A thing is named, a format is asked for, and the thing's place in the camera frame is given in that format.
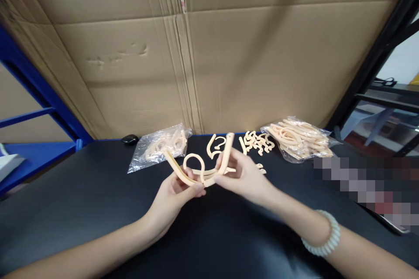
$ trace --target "bag of hooks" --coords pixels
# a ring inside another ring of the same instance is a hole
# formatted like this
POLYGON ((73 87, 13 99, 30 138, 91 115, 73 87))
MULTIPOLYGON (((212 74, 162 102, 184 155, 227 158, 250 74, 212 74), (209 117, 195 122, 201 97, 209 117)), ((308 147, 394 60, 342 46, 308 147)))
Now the bag of hooks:
POLYGON ((128 173, 147 168, 166 160, 163 150, 173 157, 185 157, 188 138, 192 129, 185 129, 183 123, 144 135, 135 147, 128 173))
POLYGON ((328 132, 293 116, 261 127, 278 142, 284 159, 291 163, 302 163, 313 157, 333 157, 330 147, 340 144, 328 132))

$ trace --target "left hand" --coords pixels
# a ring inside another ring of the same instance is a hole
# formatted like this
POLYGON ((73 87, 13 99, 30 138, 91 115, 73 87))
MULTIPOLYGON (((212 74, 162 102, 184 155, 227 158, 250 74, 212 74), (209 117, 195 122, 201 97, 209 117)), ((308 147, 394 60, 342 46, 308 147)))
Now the left hand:
MULTIPOLYGON (((199 180, 194 176, 191 169, 186 168, 184 170, 183 167, 181 168, 188 177, 199 180)), ((187 201, 205 194, 206 191, 202 183, 196 183, 190 187, 173 172, 162 182, 153 204, 141 220, 147 219, 156 240, 158 240, 166 234, 187 201)))

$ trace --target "bracelet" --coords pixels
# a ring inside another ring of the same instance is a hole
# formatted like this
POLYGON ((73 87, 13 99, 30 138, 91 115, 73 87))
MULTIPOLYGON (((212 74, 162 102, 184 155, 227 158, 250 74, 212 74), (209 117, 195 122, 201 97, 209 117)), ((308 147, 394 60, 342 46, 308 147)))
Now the bracelet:
POLYGON ((316 255, 316 256, 324 257, 324 256, 329 255, 331 252, 333 252, 335 250, 335 248, 337 247, 337 245, 339 244, 340 228, 339 228, 339 224, 337 223, 334 216, 329 214, 327 211, 317 210, 317 212, 319 212, 323 216, 325 216, 329 220, 330 225, 332 226, 332 232, 330 233, 329 239, 322 246, 312 246, 312 245, 308 244, 308 242, 305 239, 301 238, 301 240, 302 240, 302 243, 304 244, 304 246, 306 247, 306 249, 310 253, 312 253, 313 255, 316 255))

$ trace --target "cardboard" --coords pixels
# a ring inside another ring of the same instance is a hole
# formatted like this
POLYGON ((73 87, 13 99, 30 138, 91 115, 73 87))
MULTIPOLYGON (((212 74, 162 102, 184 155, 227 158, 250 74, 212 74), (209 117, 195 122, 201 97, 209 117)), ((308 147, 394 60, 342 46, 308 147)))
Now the cardboard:
POLYGON ((0 16, 97 139, 297 115, 324 126, 397 0, 5 0, 0 16))

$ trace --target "blue shelf frame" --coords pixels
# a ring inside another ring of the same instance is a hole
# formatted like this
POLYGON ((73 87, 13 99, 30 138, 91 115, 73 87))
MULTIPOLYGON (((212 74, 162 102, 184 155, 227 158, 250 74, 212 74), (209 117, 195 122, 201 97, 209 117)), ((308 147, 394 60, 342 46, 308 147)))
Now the blue shelf frame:
POLYGON ((0 182, 2 195, 64 155, 74 150, 79 151, 93 139, 1 25, 0 62, 42 107, 37 111, 0 120, 0 128, 48 114, 72 139, 69 143, 5 145, 10 153, 19 153, 27 160, 0 182), (44 155, 33 153, 41 148, 44 155))

